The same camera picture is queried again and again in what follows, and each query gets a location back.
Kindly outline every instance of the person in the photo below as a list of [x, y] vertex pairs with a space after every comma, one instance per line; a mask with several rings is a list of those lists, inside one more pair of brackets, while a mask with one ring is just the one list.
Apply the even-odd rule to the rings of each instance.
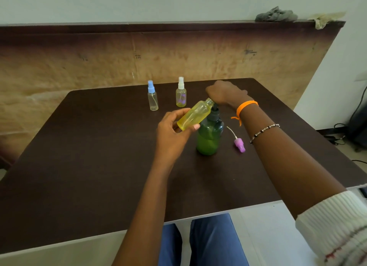
[[[253, 100], [228, 81], [206, 89], [218, 105], [234, 111]], [[190, 109], [166, 113], [157, 128], [154, 161], [131, 225], [113, 266], [178, 266], [181, 236], [163, 226], [167, 179], [190, 135], [199, 124], [177, 133], [176, 120]], [[256, 104], [245, 106], [240, 119], [250, 137], [274, 122]], [[296, 220], [296, 228], [327, 265], [367, 265], [367, 207], [281, 128], [265, 129], [253, 146], [279, 195]], [[191, 266], [248, 265], [228, 214], [191, 222]]]

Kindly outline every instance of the green pump bottle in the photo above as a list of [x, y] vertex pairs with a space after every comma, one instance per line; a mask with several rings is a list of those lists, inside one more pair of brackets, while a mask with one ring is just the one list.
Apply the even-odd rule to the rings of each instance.
[[217, 152], [223, 128], [224, 123], [219, 118], [218, 105], [214, 104], [210, 114], [200, 123], [196, 149], [203, 155], [213, 155]]

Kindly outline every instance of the white spray cap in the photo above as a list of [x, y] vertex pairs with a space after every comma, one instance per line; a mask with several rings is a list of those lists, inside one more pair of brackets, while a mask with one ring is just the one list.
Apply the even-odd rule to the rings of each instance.
[[183, 77], [179, 77], [178, 78], [178, 89], [184, 89], [185, 85], [184, 85], [184, 78]]

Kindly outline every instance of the ribbed cuff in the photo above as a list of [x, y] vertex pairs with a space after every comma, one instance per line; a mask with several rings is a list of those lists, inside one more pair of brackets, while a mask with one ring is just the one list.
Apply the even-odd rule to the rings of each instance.
[[367, 225], [367, 206], [351, 191], [329, 197], [297, 217], [296, 228], [320, 257]]

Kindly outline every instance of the gray cloth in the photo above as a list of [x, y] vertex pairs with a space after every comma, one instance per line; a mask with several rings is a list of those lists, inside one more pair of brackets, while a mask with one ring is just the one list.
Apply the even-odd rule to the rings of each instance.
[[292, 10], [280, 10], [279, 6], [256, 16], [255, 22], [294, 22], [298, 16]]

